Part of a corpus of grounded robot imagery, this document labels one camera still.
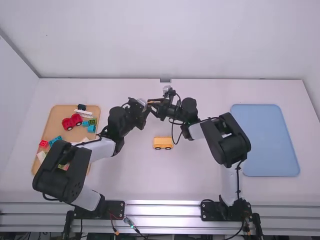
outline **white table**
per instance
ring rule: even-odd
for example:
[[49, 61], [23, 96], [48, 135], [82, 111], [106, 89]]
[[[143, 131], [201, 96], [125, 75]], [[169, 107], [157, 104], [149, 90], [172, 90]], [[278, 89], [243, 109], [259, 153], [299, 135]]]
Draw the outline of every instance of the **white table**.
[[[42, 199], [32, 189], [31, 166], [50, 109], [58, 104], [99, 105], [100, 131], [109, 109], [133, 98], [160, 98], [166, 84], [159, 79], [42, 79], [0, 180], [0, 231], [61, 232], [64, 203]], [[243, 194], [260, 213], [266, 235], [320, 236], [320, 124], [301, 80], [173, 79], [181, 98], [197, 100], [201, 119], [230, 111], [233, 104], [280, 106], [300, 165], [298, 177], [243, 176]], [[176, 138], [180, 133], [177, 127]], [[238, 222], [202, 222], [199, 202], [218, 200], [221, 166], [206, 141], [180, 143], [155, 151], [152, 140], [170, 135], [168, 120], [152, 115], [143, 131], [125, 137], [122, 151], [95, 162], [85, 183], [106, 199], [125, 200], [126, 214], [142, 233], [233, 234]], [[84, 220], [84, 232], [112, 232], [110, 221]], [[119, 231], [133, 232], [122, 222]], [[74, 221], [74, 231], [80, 230]]]

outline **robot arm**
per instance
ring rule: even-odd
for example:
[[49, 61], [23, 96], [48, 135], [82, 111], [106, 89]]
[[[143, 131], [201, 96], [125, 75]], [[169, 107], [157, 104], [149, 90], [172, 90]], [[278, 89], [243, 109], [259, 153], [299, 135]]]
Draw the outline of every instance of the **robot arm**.
[[[95, 216], [106, 213], [106, 201], [102, 194], [84, 185], [88, 165], [99, 159], [117, 155], [122, 149], [124, 137], [134, 128], [142, 130], [149, 112], [147, 103], [129, 98], [125, 108], [110, 109], [108, 125], [98, 134], [99, 138], [72, 145], [64, 140], [56, 141], [34, 176], [32, 187], [46, 200], [65, 202]], [[69, 164], [67, 170], [59, 165]]]
[[[47, 200], [46, 195], [49, 195], [55, 200], [96, 212], [98, 216], [103, 214], [104, 196], [84, 186], [88, 165], [117, 155], [125, 143], [124, 137], [134, 127], [144, 129], [149, 113], [161, 121], [166, 117], [181, 121], [185, 139], [205, 138], [214, 159], [228, 169], [247, 158], [250, 141], [230, 113], [200, 120], [195, 99], [187, 97], [181, 101], [170, 86], [165, 87], [163, 93], [163, 98], [147, 102], [129, 98], [125, 108], [113, 107], [109, 111], [108, 125], [96, 140], [75, 145], [64, 140], [56, 141], [33, 179], [33, 189], [41, 192]], [[176, 105], [173, 104], [174, 96], [179, 97]], [[67, 163], [67, 170], [58, 168], [59, 164]]]

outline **white toy piece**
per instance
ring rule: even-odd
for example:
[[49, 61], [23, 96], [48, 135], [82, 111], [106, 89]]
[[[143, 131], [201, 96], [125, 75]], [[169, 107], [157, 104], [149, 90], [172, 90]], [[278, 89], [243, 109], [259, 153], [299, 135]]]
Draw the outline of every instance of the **white toy piece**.
[[47, 155], [44, 151], [40, 151], [36, 154], [36, 156], [38, 157], [40, 163], [43, 163]]
[[74, 111], [83, 118], [87, 118], [87, 119], [93, 118], [93, 116], [92, 116], [93, 113], [90, 111], [83, 111], [83, 110], [79, 110], [79, 109], [75, 109]]

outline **cork board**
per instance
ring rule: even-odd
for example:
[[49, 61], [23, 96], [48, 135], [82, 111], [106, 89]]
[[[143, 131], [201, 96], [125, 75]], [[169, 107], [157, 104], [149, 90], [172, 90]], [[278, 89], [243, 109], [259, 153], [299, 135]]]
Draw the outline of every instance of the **cork board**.
[[[89, 133], [87, 131], [87, 127], [84, 127], [82, 125], [75, 126], [72, 130], [66, 131], [64, 127], [62, 126], [62, 120], [65, 118], [70, 118], [72, 114], [75, 114], [74, 110], [77, 109], [78, 105], [55, 105], [53, 108], [51, 108], [48, 120], [46, 122], [42, 138], [39, 139], [39, 143], [41, 140], [45, 141], [51, 141], [52, 139], [56, 138], [57, 136], [61, 136], [63, 140], [67, 142], [80, 142], [82, 139], [87, 137], [89, 140], [94, 140], [96, 138], [95, 133]], [[100, 118], [100, 108], [96, 105], [87, 105], [86, 111], [92, 112], [92, 116], [96, 118], [96, 129], [98, 129], [98, 123]], [[82, 118], [83, 121], [90, 120], [89, 118]], [[41, 162], [39, 161], [37, 157], [37, 153], [44, 151], [47, 153], [50, 150], [50, 146], [47, 147], [38, 147], [38, 150], [35, 154], [34, 162], [31, 168], [31, 172], [33, 175], [35, 175], [41, 165]], [[90, 164], [87, 170], [87, 175], [90, 170]]]

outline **connector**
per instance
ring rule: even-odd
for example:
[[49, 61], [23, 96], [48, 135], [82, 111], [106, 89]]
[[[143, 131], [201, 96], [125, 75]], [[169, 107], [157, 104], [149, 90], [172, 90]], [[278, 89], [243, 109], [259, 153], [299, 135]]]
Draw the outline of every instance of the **connector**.
[[130, 228], [132, 228], [133, 230], [135, 230], [135, 231], [137, 230], [136, 225], [135, 225], [134, 222], [131, 221], [129, 218], [125, 217], [125, 218], [123, 219], [123, 221], [124, 221], [124, 223], [128, 224], [128, 225], [130, 226]]

